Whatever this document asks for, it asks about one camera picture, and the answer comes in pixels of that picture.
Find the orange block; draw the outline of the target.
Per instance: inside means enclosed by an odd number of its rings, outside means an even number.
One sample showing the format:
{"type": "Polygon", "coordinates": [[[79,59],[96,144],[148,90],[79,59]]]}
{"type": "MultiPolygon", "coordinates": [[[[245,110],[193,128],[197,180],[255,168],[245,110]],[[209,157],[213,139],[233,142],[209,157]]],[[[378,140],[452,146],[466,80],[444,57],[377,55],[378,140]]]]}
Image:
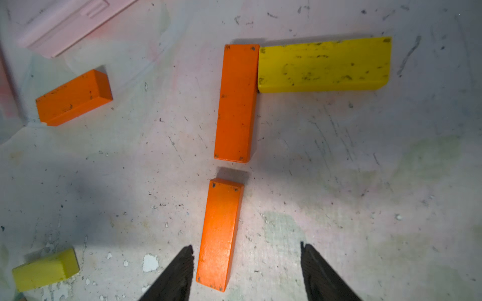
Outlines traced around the orange block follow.
{"type": "Polygon", "coordinates": [[[59,126],[113,101],[107,74],[91,70],[36,99],[40,122],[59,126]]]}
{"type": "Polygon", "coordinates": [[[221,292],[230,279],[243,194],[242,183],[210,181],[196,281],[221,292]]]}

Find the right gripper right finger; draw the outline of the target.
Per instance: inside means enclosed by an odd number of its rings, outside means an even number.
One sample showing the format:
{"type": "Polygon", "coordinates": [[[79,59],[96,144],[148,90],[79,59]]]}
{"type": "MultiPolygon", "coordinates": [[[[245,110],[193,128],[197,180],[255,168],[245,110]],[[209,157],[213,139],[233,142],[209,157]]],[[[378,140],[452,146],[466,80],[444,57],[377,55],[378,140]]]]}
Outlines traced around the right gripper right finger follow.
{"type": "Polygon", "coordinates": [[[309,301],[362,301],[314,246],[301,242],[301,268],[309,301]]]}

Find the orange block low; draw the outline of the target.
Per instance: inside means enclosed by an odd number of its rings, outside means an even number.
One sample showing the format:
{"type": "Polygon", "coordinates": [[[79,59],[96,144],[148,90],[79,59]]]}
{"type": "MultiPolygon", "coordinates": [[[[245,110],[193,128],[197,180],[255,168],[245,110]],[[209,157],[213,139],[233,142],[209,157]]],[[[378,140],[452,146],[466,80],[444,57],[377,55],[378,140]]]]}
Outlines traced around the orange block low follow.
{"type": "Polygon", "coordinates": [[[251,159],[257,100],[259,45],[225,45],[214,158],[251,159]]]}

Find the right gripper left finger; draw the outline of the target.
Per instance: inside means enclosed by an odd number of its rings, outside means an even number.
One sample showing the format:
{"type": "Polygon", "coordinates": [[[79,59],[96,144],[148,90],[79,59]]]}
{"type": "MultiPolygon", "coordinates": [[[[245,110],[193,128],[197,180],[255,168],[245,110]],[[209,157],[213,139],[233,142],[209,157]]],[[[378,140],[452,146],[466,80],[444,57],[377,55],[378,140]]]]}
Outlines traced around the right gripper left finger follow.
{"type": "Polygon", "coordinates": [[[181,249],[139,300],[188,300],[192,286],[193,270],[193,247],[188,245],[181,249]]]}

